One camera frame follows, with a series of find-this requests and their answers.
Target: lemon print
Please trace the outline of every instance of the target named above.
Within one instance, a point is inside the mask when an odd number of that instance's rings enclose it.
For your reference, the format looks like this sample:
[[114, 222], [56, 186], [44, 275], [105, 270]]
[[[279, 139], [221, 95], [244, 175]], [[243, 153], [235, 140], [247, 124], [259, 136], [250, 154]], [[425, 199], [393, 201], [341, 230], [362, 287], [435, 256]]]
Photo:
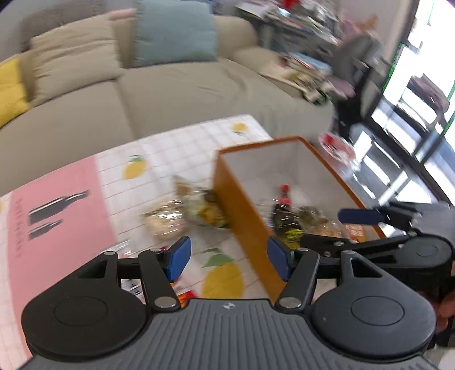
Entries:
[[203, 267], [216, 266], [209, 272], [202, 284], [202, 298], [240, 299], [243, 297], [245, 285], [237, 264], [218, 248], [207, 249], [215, 252]]
[[244, 134], [248, 130], [248, 126], [243, 122], [237, 122], [232, 125], [232, 131], [238, 135]]
[[125, 180], [135, 179], [142, 175], [147, 167], [147, 162], [140, 155], [133, 155], [123, 170]]

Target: silver screw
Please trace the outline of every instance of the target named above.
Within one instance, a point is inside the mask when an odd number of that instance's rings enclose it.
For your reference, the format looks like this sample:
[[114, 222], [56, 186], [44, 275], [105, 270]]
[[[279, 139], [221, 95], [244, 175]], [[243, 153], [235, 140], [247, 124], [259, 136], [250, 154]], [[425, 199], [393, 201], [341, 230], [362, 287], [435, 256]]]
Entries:
[[177, 305], [177, 301], [172, 297], [158, 297], [155, 299], [155, 306], [159, 308], [172, 308]]
[[295, 297], [284, 297], [280, 299], [280, 306], [283, 308], [299, 308], [302, 305], [300, 299]]

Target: hand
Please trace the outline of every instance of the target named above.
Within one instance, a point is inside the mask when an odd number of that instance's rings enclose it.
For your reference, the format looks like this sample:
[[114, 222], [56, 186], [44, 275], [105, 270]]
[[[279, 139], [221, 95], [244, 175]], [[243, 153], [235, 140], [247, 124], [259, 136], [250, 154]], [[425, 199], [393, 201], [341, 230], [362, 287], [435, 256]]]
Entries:
[[425, 297], [435, 309], [437, 317], [436, 332], [440, 333], [444, 331], [449, 324], [449, 318], [455, 316], [455, 291], [446, 295], [441, 303], [438, 303], [425, 292], [420, 292], [420, 295]]

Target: black bottle graphic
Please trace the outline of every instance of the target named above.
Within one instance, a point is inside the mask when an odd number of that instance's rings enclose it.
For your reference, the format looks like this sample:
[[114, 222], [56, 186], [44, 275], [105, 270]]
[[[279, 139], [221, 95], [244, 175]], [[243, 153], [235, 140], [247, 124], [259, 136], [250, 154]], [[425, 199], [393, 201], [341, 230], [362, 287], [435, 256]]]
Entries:
[[53, 215], [62, 212], [71, 203], [74, 203], [79, 199], [84, 199], [88, 195], [89, 191], [86, 190], [82, 193], [77, 193], [70, 196], [61, 196], [60, 198], [54, 199], [49, 203], [37, 207], [29, 212], [29, 223], [30, 225], [33, 225], [48, 217], [52, 217]]
[[29, 240], [35, 239], [41, 235], [46, 234], [47, 232], [51, 231], [56, 226], [59, 226], [63, 220], [58, 220], [55, 222], [48, 222], [47, 224], [38, 226], [37, 228], [33, 229], [29, 232]]

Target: open cardboard box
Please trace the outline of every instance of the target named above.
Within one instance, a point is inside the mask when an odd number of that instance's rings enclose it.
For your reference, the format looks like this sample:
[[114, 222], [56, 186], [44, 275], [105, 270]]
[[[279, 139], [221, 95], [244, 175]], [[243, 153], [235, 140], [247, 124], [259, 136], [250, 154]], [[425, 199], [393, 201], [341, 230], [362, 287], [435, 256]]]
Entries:
[[[305, 139], [290, 137], [246, 144], [219, 151], [213, 188], [232, 231], [244, 248], [270, 298], [284, 287], [267, 257], [272, 232], [258, 204], [270, 207], [281, 184], [291, 187], [293, 206], [311, 205], [337, 220], [340, 208], [365, 208], [360, 199]], [[384, 237], [379, 227], [366, 227], [368, 240]]]

